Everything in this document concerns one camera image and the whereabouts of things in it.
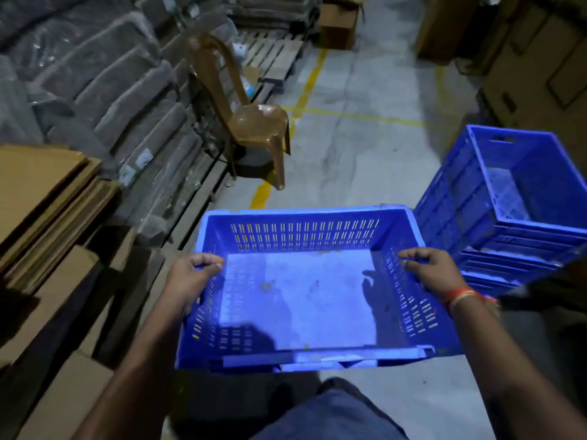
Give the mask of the person's right hand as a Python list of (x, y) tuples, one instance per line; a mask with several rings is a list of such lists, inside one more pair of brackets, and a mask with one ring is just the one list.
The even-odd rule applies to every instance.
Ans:
[(414, 247), (398, 253), (401, 261), (427, 262), (427, 279), (421, 280), (424, 288), (443, 303), (443, 298), (455, 288), (470, 288), (459, 268), (446, 251), (430, 247)]

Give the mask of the person's left hand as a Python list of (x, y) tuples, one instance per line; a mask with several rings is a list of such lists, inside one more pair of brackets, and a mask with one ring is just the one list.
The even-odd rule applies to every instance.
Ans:
[(209, 284), (210, 280), (200, 278), (202, 264), (224, 264), (224, 259), (211, 253), (195, 253), (179, 257), (172, 264), (161, 301), (174, 314), (185, 316)]

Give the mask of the blue perforated plastic crate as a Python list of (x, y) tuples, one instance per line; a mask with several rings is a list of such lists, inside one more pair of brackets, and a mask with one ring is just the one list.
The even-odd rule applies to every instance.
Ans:
[(402, 365), (463, 353), (398, 252), (409, 207), (211, 211), (194, 250), (224, 259), (184, 319), (175, 368), (233, 374)]

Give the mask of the person's right forearm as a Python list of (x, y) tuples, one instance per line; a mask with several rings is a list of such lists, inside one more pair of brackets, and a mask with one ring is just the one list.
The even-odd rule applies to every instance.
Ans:
[(497, 440), (587, 440), (587, 419), (542, 375), (488, 305), (465, 297), (451, 318)]

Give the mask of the person's left forearm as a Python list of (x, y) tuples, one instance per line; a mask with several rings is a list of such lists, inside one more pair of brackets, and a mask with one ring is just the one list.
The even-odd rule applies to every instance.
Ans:
[(160, 440), (181, 323), (193, 303), (160, 297), (71, 440)]

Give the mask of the orange thread wristband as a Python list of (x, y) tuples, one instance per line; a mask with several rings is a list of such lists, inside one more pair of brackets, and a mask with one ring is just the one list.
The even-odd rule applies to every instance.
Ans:
[(486, 305), (498, 305), (497, 299), (489, 297), (487, 295), (482, 295), (477, 291), (473, 290), (472, 288), (455, 288), (451, 290), (448, 294), (446, 294), (443, 298), (444, 307), (446, 308), (449, 315), (452, 315), (452, 310), (454, 309), (456, 304), (468, 296), (475, 297), (476, 299), (479, 299)]

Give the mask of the stack of blue plastic crates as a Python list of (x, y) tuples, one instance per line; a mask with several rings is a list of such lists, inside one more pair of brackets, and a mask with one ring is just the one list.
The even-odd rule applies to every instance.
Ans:
[(587, 183), (551, 132), (467, 125), (414, 214), (473, 277), (519, 286), (587, 255)]

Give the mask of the brown plastic chair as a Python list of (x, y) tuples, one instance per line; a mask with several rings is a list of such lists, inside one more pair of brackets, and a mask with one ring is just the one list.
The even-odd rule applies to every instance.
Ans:
[[(290, 155), (290, 120), (287, 112), (278, 105), (252, 103), (246, 95), (237, 62), (228, 46), (209, 33), (194, 35), (188, 39), (190, 66), (195, 77), (209, 95), (212, 108), (218, 116), (230, 141), (225, 145), (231, 174), (236, 178), (236, 146), (264, 148), (273, 164), (273, 185), (278, 191), (285, 188), (284, 155)], [(216, 68), (218, 53), (241, 102), (232, 109), (224, 92), (220, 73)]]

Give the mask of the stack of flat cardboard sheets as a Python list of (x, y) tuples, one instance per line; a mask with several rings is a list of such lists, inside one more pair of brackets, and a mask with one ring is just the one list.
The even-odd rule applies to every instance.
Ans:
[(120, 197), (103, 162), (59, 146), (0, 144), (0, 291), (33, 295)]

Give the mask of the flat cardboard box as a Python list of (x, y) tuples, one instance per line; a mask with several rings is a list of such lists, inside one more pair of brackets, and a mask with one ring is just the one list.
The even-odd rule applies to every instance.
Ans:
[(17, 440), (70, 440), (89, 413), (113, 370), (75, 351), (20, 430)]

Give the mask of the stack of grey wrapped bundles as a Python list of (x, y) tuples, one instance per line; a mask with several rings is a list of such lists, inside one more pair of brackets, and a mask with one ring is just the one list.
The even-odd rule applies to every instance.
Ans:
[(122, 184), (117, 223), (179, 248), (227, 170), (226, 136), (190, 45), (231, 48), (223, 7), (195, 0), (0, 0), (0, 92), (28, 91), (33, 142), (102, 160)]

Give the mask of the wooden pallet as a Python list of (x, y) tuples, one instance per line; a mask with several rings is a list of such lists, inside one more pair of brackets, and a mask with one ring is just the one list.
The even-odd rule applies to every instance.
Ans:
[(239, 62), (253, 86), (246, 88), (249, 99), (266, 102), (272, 94), (282, 94), (305, 46), (303, 34), (284, 29), (239, 29), (234, 50), (241, 53)]

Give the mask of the stack of large cardboard boxes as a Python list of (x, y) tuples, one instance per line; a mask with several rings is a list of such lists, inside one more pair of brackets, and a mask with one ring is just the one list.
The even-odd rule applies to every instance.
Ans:
[(587, 0), (527, 0), (481, 92), (499, 125), (553, 132), (587, 176)]

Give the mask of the tall brown cardboard box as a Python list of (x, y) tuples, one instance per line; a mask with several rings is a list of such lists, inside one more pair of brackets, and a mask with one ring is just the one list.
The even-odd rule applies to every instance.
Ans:
[(447, 63), (457, 56), (481, 0), (429, 0), (415, 40), (415, 57)]

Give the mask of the small brown cardboard box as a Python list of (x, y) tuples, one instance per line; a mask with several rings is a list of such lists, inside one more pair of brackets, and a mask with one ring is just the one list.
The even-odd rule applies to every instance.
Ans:
[(318, 47), (350, 51), (355, 44), (359, 16), (366, 0), (322, 0), (318, 19)]

